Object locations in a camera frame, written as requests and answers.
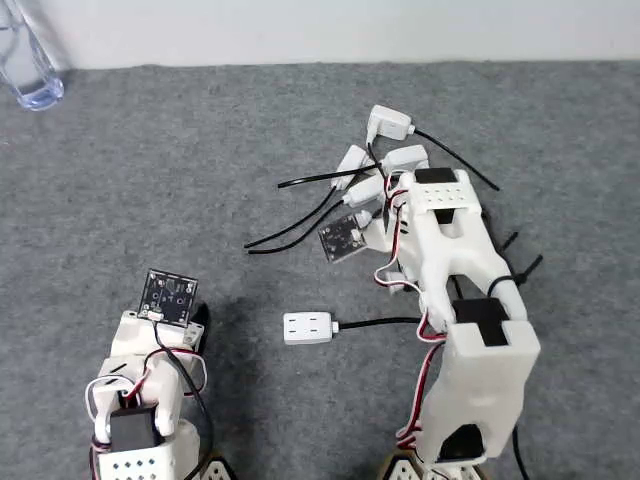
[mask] white wire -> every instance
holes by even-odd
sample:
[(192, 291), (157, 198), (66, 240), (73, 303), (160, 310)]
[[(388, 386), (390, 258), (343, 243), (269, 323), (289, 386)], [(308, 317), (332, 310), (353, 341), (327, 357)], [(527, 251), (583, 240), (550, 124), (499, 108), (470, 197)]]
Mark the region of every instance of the white wire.
[(131, 380), (128, 377), (125, 377), (124, 375), (107, 374), (107, 375), (102, 375), (101, 377), (94, 378), (93, 380), (91, 380), (87, 384), (85, 389), (84, 389), (84, 404), (85, 404), (85, 407), (87, 408), (87, 414), (89, 415), (89, 418), (94, 422), (96, 421), (96, 416), (91, 411), (91, 402), (89, 400), (89, 394), (93, 393), (93, 386), (96, 383), (102, 382), (104, 380), (125, 380), (125, 381), (129, 382), (129, 385), (131, 387), (131, 388), (129, 388), (129, 390), (125, 390), (124, 388), (121, 389), (121, 390), (125, 391), (125, 395), (128, 394), (135, 387), (134, 381)]

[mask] white plastic part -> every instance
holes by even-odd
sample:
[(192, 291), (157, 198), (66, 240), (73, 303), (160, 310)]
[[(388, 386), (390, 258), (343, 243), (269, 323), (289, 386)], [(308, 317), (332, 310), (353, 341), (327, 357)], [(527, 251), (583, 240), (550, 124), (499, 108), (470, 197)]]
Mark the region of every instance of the white plastic part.
[(413, 468), (409, 460), (398, 460), (393, 465), (391, 475), (387, 478), (391, 480), (420, 480), (420, 474)]
[(484, 456), (447, 465), (482, 463), (497, 457), (509, 440), (524, 399), (524, 385), (540, 352), (531, 324), (502, 322), (508, 345), (487, 347), (475, 323), (449, 325), (440, 374), (425, 395), (422, 432), (415, 432), (418, 456), (435, 463), (443, 442), (459, 427), (475, 424)]
[(380, 163), (387, 173), (393, 170), (413, 170), (418, 164), (423, 165), (422, 168), (429, 168), (429, 155), (422, 145), (412, 145), (391, 150)]
[(382, 105), (374, 105), (367, 122), (367, 144), (372, 144), (377, 135), (404, 140), (414, 130), (409, 115)]
[[(202, 337), (204, 328), (190, 324), (187, 328), (174, 325), (158, 324), (158, 335), (167, 347), (178, 347), (193, 350)], [(111, 356), (107, 358), (98, 376), (117, 373), (133, 381), (143, 374), (145, 356), (157, 350), (153, 325), (151, 321), (138, 318), (136, 312), (128, 310), (122, 314), (118, 330), (111, 344)], [(191, 372), (195, 360), (189, 356), (180, 356), (188, 372)], [(183, 400), (183, 384), (175, 367), (164, 354), (149, 359), (149, 373), (140, 391), (144, 404), (156, 404), (155, 425), (164, 436), (173, 435), (180, 417)], [(96, 409), (94, 433), (102, 443), (109, 443), (109, 417), (111, 412), (120, 408), (117, 392), (121, 387), (117, 384), (99, 383), (93, 388), (93, 401)]]
[(367, 210), (361, 210), (360, 212), (355, 214), (356, 222), (358, 223), (358, 227), (365, 228), (367, 225), (371, 223), (373, 216), (371, 212)]
[(157, 447), (99, 454), (100, 479), (182, 480), (197, 465), (199, 448), (196, 428), (180, 420), (176, 435)]
[(201, 480), (231, 480), (231, 475), (227, 472), (224, 463), (214, 460), (202, 474)]
[(331, 321), (329, 312), (285, 313), (282, 323), (287, 345), (330, 342), (338, 332), (338, 322)]
[[(351, 145), (340, 162), (340, 165), (338, 165), (336, 172), (344, 172), (346, 170), (355, 170), (360, 168), (364, 165), (367, 158), (369, 158), (367, 156), (367, 152), (357, 145)], [(349, 186), (354, 177), (355, 175), (347, 175), (345, 177), (333, 178), (331, 180), (331, 186), (336, 187), (336, 190), (344, 190)]]
[[(482, 209), (469, 176), (464, 170), (455, 170), (455, 175), (457, 182), (420, 184), (412, 172), (407, 172), (398, 182), (399, 189), (408, 190), (403, 197), (407, 203), (402, 220), (407, 222), (409, 232), (401, 236), (398, 260), (407, 279), (417, 281), (424, 292), (422, 306), (429, 309), (429, 322), (438, 331), (455, 322), (447, 293), (450, 275), (466, 275), (483, 292), (496, 278), (510, 275), (482, 221)], [(436, 218), (435, 211), (444, 208), (455, 209), (450, 225), (440, 225)], [(369, 248), (389, 252), (392, 231), (385, 230), (379, 219), (371, 222), (363, 236)], [(527, 319), (513, 281), (500, 282), (493, 296), (500, 299), (509, 318)]]
[[(193, 324), (184, 327), (158, 324), (158, 336), (167, 347), (195, 349), (199, 344), (204, 329)], [(118, 330), (111, 343), (111, 356), (146, 355), (158, 348), (153, 333), (153, 324), (149, 320), (138, 318), (136, 312), (126, 310), (120, 318)]]
[[(385, 274), (387, 282), (404, 282), (407, 280), (407, 277), (404, 276), (402, 272), (387, 272)], [(391, 295), (395, 295), (398, 292), (401, 292), (404, 289), (403, 285), (391, 285), (388, 290)]]
[(384, 180), (379, 172), (356, 183), (343, 195), (342, 200), (351, 208), (358, 208), (383, 194)]

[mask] black cable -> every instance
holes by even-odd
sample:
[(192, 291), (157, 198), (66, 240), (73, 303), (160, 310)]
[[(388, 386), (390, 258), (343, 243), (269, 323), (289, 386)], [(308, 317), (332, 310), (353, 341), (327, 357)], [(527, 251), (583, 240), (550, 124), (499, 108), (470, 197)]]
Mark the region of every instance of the black cable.
[(376, 157), (375, 153), (373, 153), (373, 145), (371, 145), (370, 143), (367, 143), (367, 151), (369, 152), (369, 157), (371, 158), (371, 160), (373, 160), (373, 164), (380, 172), (380, 175), (382, 175), (382, 179), (386, 181), (387, 176), (385, 175), (384, 170), (382, 169), (382, 164), (378, 161), (378, 158)]
[(451, 155), (453, 158), (455, 158), (456, 160), (458, 160), (461, 164), (463, 164), (465, 167), (467, 167), (469, 170), (471, 170), (473, 173), (475, 173), (478, 178), (480, 178), (484, 183), (486, 183), (487, 185), (489, 185), (491, 188), (493, 188), (496, 192), (500, 191), (500, 187), (498, 187), (495, 183), (493, 183), (491, 180), (489, 180), (487, 177), (485, 177), (482, 173), (480, 173), (478, 171), (478, 169), (476, 169), (473, 165), (471, 165), (469, 162), (467, 162), (464, 158), (462, 158), (460, 155), (458, 155), (456, 152), (454, 152), (453, 150), (451, 150), (449, 147), (447, 147), (444, 143), (442, 143), (440, 140), (438, 140), (437, 138), (432, 137), (431, 135), (429, 135), (428, 133), (425, 133), (421, 130), (418, 130), (417, 128), (414, 130), (414, 132), (416, 135), (419, 135), (423, 138), (426, 138), (427, 140), (429, 140), (431, 143), (434, 143), (435, 145), (437, 145), (438, 147), (440, 147), (442, 150), (444, 150), (445, 152), (447, 152), (449, 155)]
[(518, 463), (518, 468), (520, 469), (520, 473), (522, 474), (523, 480), (529, 480), (529, 474), (527, 473), (527, 469), (524, 466), (524, 462), (522, 461), (522, 456), (520, 455), (520, 443), (518, 442), (518, 425), (516, 424), (513, 427), (513, 432), (511, 433), (511, 440), (513, 441), (513, 454), (516, 457), (516, 462)]
[(450, 479), (449, 477), (447, 477), (444, 473), (439, 472), (438, 470), (431, 469), (431, 471), (432, 471), (433, 473), (435, 473), (436, 475), (438, 475), (439, 477), (444, 478), (445, 480), (451, 480), (451, 479)]
[(329, 180), (330, 178), (346, 177), (347, 175), (357, 175), (358, 173), (367, 172), (376, 168), (374, 165), (367, 165), (366, 167), (355, 168), (353, 170), (343, 170), (341, 172), (323, 173), (320, 175), (311, 175), (310, 177), (300, 177), (293, 180), (287, 180), (278, 184), (278, 188), (291, 187), (293, 185), (301, 185), (303, 183), (317, 182), (320, 180)]
[(502, 246), (500, 247), (500, 251), (504, 252), (507, 248), (509, 248), (509, 246), (515, 242), (516, 238), (518, 238), (518, 235), (520, 235), (519, 232), (513, 232), (511, 235), (509, 235), (509, 238), (507, 238), (507, 240), (502, 244)]
[(500, 282), (504, 282), (506, 280), (514, 280), (515, 278), (513, 275), (502, 275), (501, 277), (496, 278), (493, 282), (491, 282), (491, 285), (489, 285), (489, 288), (487, 289), (487, 297), (490, 297), (491, 294), (493, 293), (493, 290), (498, 286), (498, 284)]
[(362, 320), (360, 322), (340, 322), (338, 326), (340, 330), (348, 330), (350, 328), (372, 327), (374, 325), (390, 325), (394, 323), (420, 323), (419, 318), (415, 317), (390, 317), (390, 318), (374, 318), (373, 320)]
[[(205, 405), (204, 401), (202, 400), (202, 397), (200, 396), (200, 392), (198, 392), (198, 388), (196, 387), (196, 384), (193, 382), (193, 379), (191, 378), (191, 375), (189, 375), (189, 372), (187, 372), (187, 369), (184, 368), (184, 365), (182, 365), (182, 362), (178, 359), (178, 357), (176, 357), (174, 355), (174, 353), (171, 350), (169, 350), (160, 341), (160, 336), (158, 335), (158, 324), (157, 324), (157, 322), (152, 322), (152, 325), (153, 325), (153, 333), (154, 333), (154, 335), (156, 337), (156, 343), (162, 349), (162, 351), (167, 355), (167, 358), (169, 359), (169, 361), (173, 364), (173, 366), (176, 368), (176, 370), (178, 370), (178, 373), (180, 373), (180, 375), (182, 376), (184, 381), (187, 383), (187, 385), (189, 386), (189, 389), (191, 390), (191, 393), (193, 394), (194, 398), (196, 399), (196, 402), (198, 403), (198, 406), (200, 407), (200, 410), (202, 410), (202, 414), (203, 414), (203, 416), (205, 418), (207, 426), (209, 427), (209, 433), (210, 433), (208, 451), (213, 451), (213, 433), (214, 433), (214, 431), (213, 431), (213, 420), (211, 419), (211, 415), (209, 415), (209, 410), (207, 410), (207, 406)], [(191, 480), (196, 475), (198, 475), (200, 473), (200, 471), (207, 464), (208, 459), (209, 459), (209, 454), (208, 453), (202, 455), (202, 457), (200, 458), (200, 461), (198, 461), (198, 464), (194, 467), (193, 470), (191, 470), (187, 474), (186, 477), (184, 477), (184, 480)]]
[(516, 273), (515, 275), (503, 275), (501, 277), (496, 278), (493, 282), (491, 282), (491, 285), (489, 285), (489, 288), (487, 289), (487, 297), (490, 297), (491, 294), (493, 293), (493, 290), (498, 286), (498, 284), (500, 282), (504, 282), (505, 280), (513, 280), (518, 287), (520, 285), (527, 283), (527, 280), (529, 279), (529, 275), (531, 275), (531, 273), (536, 268), (538, 268), (538, 265), (542, 263), (542, 260), (544, 260), (544, 257), (542, 255), (538, 255), (535, 258), (535, 260), (531, 262), (531, 265), (529, 265), (525, 269), (524, 272)]
[(324, 212), (322, 215), (320, 215), (318, 220), (316, 220), (313, 223), (313, 225), (311, 225), (311, 227), (309, 227), (309, 229), (306, 232), (304, 232), (302, 235), (300, 235), (293, 242), (287, 243), (286, 245), (282, 245), (281, 247), (269, 248), (269, 249), (265, 249), (265, 250), (247, 250), (247, 253), (249, 255), (266, 255), (266, 254), (269, 254), (269, 253), (282, 252), (284, 250), (289, 250), (290, 248), (295, 247), (300, 242), (302, 242), (305, 238), (307, 238), (309, 236), (309, 234), (311, 234), (311, 232), (313, 232), (316, 229), (316, 227), (318, 225), (320, 225), (320, 223), (322, 223), (322, 221), (331, 214), (331, 212), (333, 212), (335, 209), (340, 207), (342, 204), (344, 204), (344, 202), (342, 200), (340, 200), (340, 201), (334, 203), (333, 205), (331, 205), (331, 207), (329, 207), (329, 209), (326, 212)]
[(331, 190), (329, 191), (329, 194), (326, 197), (324, 197), (324, 199), (320, 202), (320, 204), (316, 208), (314, 208), (311, 212), (309, 212), (307, 215), (305, 215), (300, 220), (298, 220), (296, 223), (292, 224), (291, 226), (289, 226), (287, 228), (283, 228), (279, 232), (276, 232), (276, 233), (274, 233), (272, 235), (269, 235), (267, 237), (261, 238), (260, 240), (255, 240), (253, 242), (249, 242), (249, 243), (245, 244), (244, 248), (255, 247), (256, 245), (260, 245), (261, 243), (268, 242), (269, 240), (273, 240), (274, 238), (280, 237), (280, 236), (284, 235), (285, 233), (290, 232), (294, 228), (299, 227), (304, 222), (306, 222), (311, 217), (313, 217), (316, 213), (318, 213), (320, 210), (322, 210), (322, 208), (331, 199), (331, 197), (333, 196), (335, 191), (336, 191), (336, 187), (332, 187)]
[(458, 299), (462, 300), (464, 298), (464, 295), (462, 295), (462, 288), (460, 288), (458, 277), (456, 275), (452, 275), (451, 279), (453, 280), (453, 286), (456, 289), (456, 295), (458, 295)]

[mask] perforated white panel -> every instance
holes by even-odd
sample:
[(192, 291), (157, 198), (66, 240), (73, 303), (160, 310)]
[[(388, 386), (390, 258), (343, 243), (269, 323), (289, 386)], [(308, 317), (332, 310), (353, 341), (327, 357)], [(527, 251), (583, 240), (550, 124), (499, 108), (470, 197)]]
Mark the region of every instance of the perforated white panel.
[(173, 442), (98, 456), (102, 480), (173, 480), (175, 464)]
[(200, 439), (195, 427), (180, 420), (176, 436), (162, 445), (101, 453), (101, 480), (182, 480), (198, 461)]
[(469, 183), (415, 183), (409, 188), (414, 211), (444, 208), (480, 208), (480, 202)]

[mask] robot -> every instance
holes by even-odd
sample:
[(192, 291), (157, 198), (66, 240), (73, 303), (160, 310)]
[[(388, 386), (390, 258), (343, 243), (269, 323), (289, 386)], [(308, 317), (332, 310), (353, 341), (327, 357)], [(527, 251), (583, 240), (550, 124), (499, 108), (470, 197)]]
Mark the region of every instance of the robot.
[(123, 312), (109, 357), (85, 389), (92, 480), (236, 478), (211, 447), (198, 455), (198, 432), (180, 418), (183, 398), (194, 397), (212, 428), (200, 397), (209, 311), (202, 304), (191, 316), (197, 287), (194, 278), (149, 270), (138, 310)]
[[(417, 130), (409, 116), (379, 105), (373, 107), (367, 124), (366, 151), (353, 145), (336, 173), (291, 180), (279, 187), (331, 179), (327, 199), (336, 191), (344, 193), (325, 214), (340, 205), (360, 208), (377, 203), (374, 213), (362, 210), (319, 229), (327, 259), (335, 263), (367, 249), (388, 253), (388, 263), (374, 272), (376, 283), (392, 293), (417, 293), (420, 319), (416, 336), (429, 349), (408, 422), (396, 434), (398, 452), (380, 478), (476, 480), (484, 478), (479, 465), (499, 456), (514, 432), (524, 386), (540, 352), (518, 285), (527, 280), (542, 256), (523, 273), (514, 274), (504, 249), (517, 233), (503, 247), (495, 244), (487, 213), (465, 170), (431, 167), (422, 145), (393, 150), (377, 160), (373, 151), (376, 136), (404, 140), (414, 133), (499, 190), (449, 147)], [(370, 176), (358, 182), (359, 174)], [(284, 247), (248, 253), (276, 253), (305, 235)], [(392, 271), (396, 265), (399, 271)], [(467, 277), (483, 296), (461, 298), (459, 276)], [(458, 299), (449, 296), (450, 280), (455, 282)], [(309, 321), (314, 322), (313, 329), (299, 328), (301, 322)], [(298, 328), (292, 329), (291, 322), (297, 322)], [(326, 312), (287, 313), (283, 323), (288, 344), (329, 341), (340, 329)], [(442, 351), (441, 369), (433, 387), (425, 392), (426, 374), (438, 350)]]

